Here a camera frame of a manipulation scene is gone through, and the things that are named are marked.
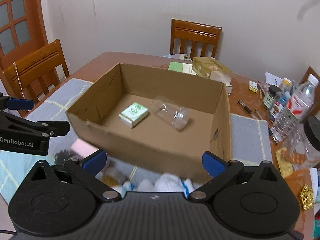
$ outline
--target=pink object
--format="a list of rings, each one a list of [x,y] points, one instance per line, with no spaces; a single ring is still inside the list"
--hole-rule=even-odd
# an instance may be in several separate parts
[[[88,157],[90,154],[99,150],[98,148],[81,139],[76,140],[70,149],[83,158]]]

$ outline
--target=wooden door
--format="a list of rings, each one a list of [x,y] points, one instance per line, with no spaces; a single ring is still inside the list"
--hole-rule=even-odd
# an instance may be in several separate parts
[[[47,43],[40,0],[0,0],[1,70]],[[42,92],[36,82],[32,87],[37,95]]]

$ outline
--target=green book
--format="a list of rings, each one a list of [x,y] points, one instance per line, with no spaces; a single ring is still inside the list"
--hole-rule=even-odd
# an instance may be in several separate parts
[[[177,71],[177,72],[182,72],[182,73],[188,73],[191,75],[197,75],[193,70],[192,70],[192,64],[187,64],[187,63],[180,63],[180,62],[170,62],[169,64],[169,70],[172,71]]]

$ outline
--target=bottle cap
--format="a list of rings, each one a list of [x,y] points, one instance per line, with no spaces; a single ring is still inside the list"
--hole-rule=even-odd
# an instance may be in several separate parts
[[[314,86],[317,86],[319,84],[319,80],[312,74],[309,74],[308,81]]]
[[[278,88],[277,86],[275,86],[275,85],[271,85],[270,87],[269,87],[269,93],[274,97],[278,92],[280,92],[281,91],[281,89],[280,88]]]
[[[309,116],[303,128],[311,145],[320,151],[320,121],[314,116]]]
[[[286,86],[290,86],[291,81],[290,81],[289,79],[287,79],[287,78],[284,78],[284,79],[282,80],[282,83],[285,84]]]

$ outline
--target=wooden chair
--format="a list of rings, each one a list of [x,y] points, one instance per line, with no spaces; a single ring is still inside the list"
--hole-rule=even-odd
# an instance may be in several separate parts
[[[207,44],[213,45],[211,57],[214,57],[216,55],[221,30],[222,27],[171,19],[170,54],[173,54],[174,38],[178,38],[181,39],[180,53],[184,53],[185,51],[186,40],[192,41],[190,52],[190,58],[192,60],[196,52],[197,42],[202,43],[201,57],[205,57]]]
[[[49,90],[44,82],[43,75],[47,73],[50,82],[57,86],[60,81],[54,69],[59,65],[62,65],[65,76],[70,76],[59,39],[48,45],[45,45],[44,47],[16,62],[21,87],[22,89],[27,88],[31,99],[34,100],[35,103],[38,103],[39,100],[33,88],[31,87],[31,83],[35,80],[38,80],[42,91],[45,95],[47,95]],[[21,87],[19,85],[14,64],[5,69],[2,72],[2,75],[12,88],[15,97],[22,98]]]
[[[302,84],[308,80],[309,74],[314,75],[320,81],[320,76],[316,73],[316,71],[314,71],[312,67],[308,67],[305,75],[301,79],[300,84]],[[320,110],[320,86],[318,85],[316,88],[315,103],[313,104],[313,107],[311,108],[308,115],[311,115],[311,116],[316,115],[319,110]]]

